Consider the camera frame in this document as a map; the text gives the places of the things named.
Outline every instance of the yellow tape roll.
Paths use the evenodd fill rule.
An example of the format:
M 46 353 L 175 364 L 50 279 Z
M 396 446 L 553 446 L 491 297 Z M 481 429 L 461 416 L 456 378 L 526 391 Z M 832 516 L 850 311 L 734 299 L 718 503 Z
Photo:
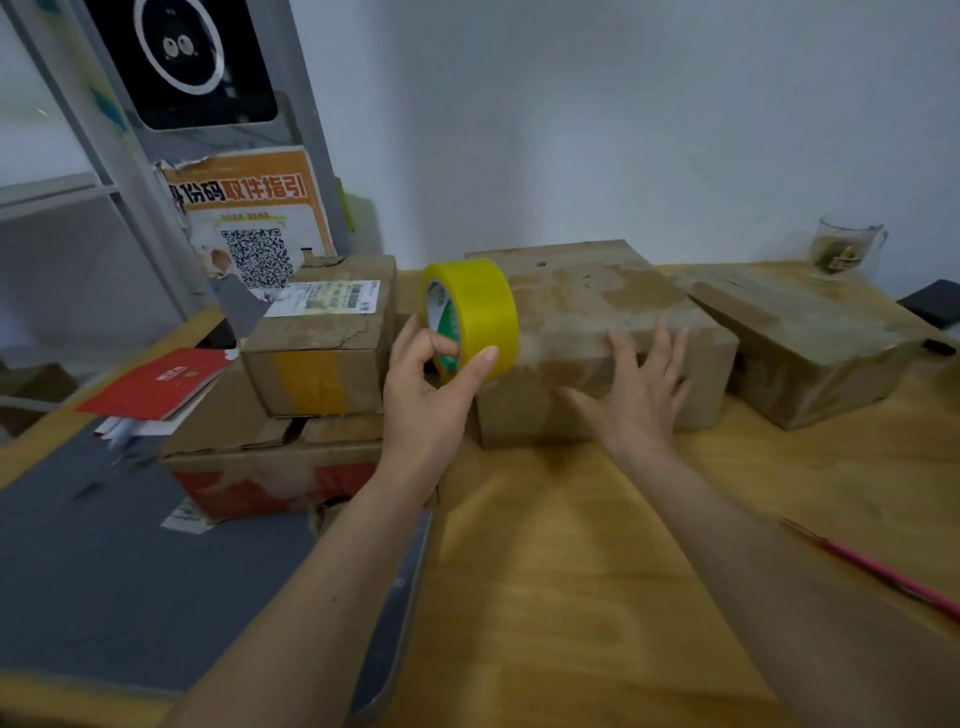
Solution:
M 434 331 L 460 342 L 460 358 L 435 356 L 446 383 L 488 346 L 500 348 L 490 378 L 514 366 L 519 340 L 514 294 L 496 263 L 488 258 L 434 263 L 423 271 L 423 320 Z

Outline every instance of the wooden tabletop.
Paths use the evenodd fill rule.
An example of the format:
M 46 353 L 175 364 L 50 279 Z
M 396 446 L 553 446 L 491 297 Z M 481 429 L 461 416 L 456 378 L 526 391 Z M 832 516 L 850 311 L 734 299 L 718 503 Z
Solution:
M 932 333 L 864 283 L 825 285 L 798 265 L 768 267 Z M 400 308 L 411 310 L 413 278 L 404 281 Z M 215 318 L 201 314 L 168 337 L 178 343 L 147 355 L 195 343 Z M 677 443 L 758 512 L 787 516 L 960 600 L 951 556 L 960 553 L 958 415 L 960 364 L 925 354 L 877 405 L 783 432 L 728 398 L 719 426 Z M 51 415 L 7 445 L 0 483 L 84 426 L 78 417 Z M 791 724 L 660 520 L 596 446 L 483 451 L 465 439 L 435 528 L 382 725 Z M 823 558 L 960 645 L 960 629 L 938 614 Z M 153 726 L 166 707 L 0 678 L 0 711 L 10 715 Z

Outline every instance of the torn poster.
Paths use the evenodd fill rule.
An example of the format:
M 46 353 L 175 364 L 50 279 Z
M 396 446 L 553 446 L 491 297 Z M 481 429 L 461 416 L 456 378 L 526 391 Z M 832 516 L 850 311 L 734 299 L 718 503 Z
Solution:
M 160 172 L 186 217 L 208 278 L 236 276 L 258 298 L 303 261 L 336 255 L 313 166 L 303 147 L 230 152 Z

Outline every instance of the glass cup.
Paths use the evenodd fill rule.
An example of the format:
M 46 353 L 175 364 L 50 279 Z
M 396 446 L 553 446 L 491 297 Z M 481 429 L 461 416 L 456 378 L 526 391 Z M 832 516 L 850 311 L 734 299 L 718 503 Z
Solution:
M 882 225 L 854 228 L 837 221 L 820 218 L 817 234 L 810 243 L 810 264 L 813 277 L 820 280 L 844 280 L 863 265 L 876 245 L 879 255 L 890 234 Z

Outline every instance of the red booklet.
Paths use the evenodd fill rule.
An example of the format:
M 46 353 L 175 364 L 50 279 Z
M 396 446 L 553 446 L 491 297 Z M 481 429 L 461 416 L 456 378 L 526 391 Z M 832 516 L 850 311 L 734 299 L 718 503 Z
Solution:
M 222 349 L 174 349 L 127 372 L 77 407 L 94 415 L 165 420 L 227 366 Z

